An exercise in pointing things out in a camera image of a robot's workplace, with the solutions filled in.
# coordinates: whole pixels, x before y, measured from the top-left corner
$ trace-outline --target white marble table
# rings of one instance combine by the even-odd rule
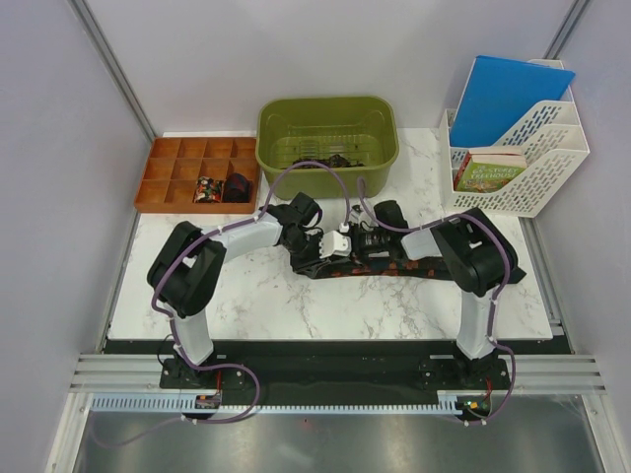
[[[437,131],[398,130],[400,153],[386,188],[373,203],[395,199],[416,226],[445,215],[438,184]],[[263,180],[259,200],[267,194]],[[318,201],[325,231],[337,227],[341,200]],[[223,224],[244,216],[143,214],[133,241],[109,339],[162,339],[166,318],[149,307],[146,275],[175,224]],[[517,218],[491,217],[518,253],[527,276],[500,298],[495,334],[502,339],[552,337]],[[266,248],[227,263],[207,307],[216,339],[454,339],[460,323],[460,292],[451,282],[414,278],[352,277],[312,281],[295,275],[282,247]]]

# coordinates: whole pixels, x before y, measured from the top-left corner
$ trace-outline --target book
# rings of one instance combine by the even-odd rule
[[[572,71],[531,62],[477,56],[450,132],[452,147],[490,146],[539,101],[558,101]]]
[[[526,169],[519,146],[470,148],[454,178],[458,192],[495,192]]]

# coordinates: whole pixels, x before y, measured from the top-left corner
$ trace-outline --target brown wooden organizer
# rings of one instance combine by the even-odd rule
[[[254,138],[156,138],[134,205],[144,213],[251,214],[260,181],[255,147]],[[193,202],[198,177],[226,181],[233,172],[249,181],[249,202]]]

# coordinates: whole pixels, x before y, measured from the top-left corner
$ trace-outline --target green book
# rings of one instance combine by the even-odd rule
[[[519,147],[471,148],[454,179],[454,189],[458,192],[495,192],[524,169],[526,158]]]

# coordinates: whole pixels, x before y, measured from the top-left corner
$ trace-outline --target white plastic basket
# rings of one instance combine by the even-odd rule
[[[562,68],[561,61],[531,61]],[[534,217],[590,153],[581,120],[568,89],[561,101],[534,105],[495,145],[521,145],[528,167],[500,190],[487,194],[454,191],[454,176],[465,148],[450,146],[453,110],[446,110],[440,127],[441,187],[448,211],[479,207],[489,213]]]

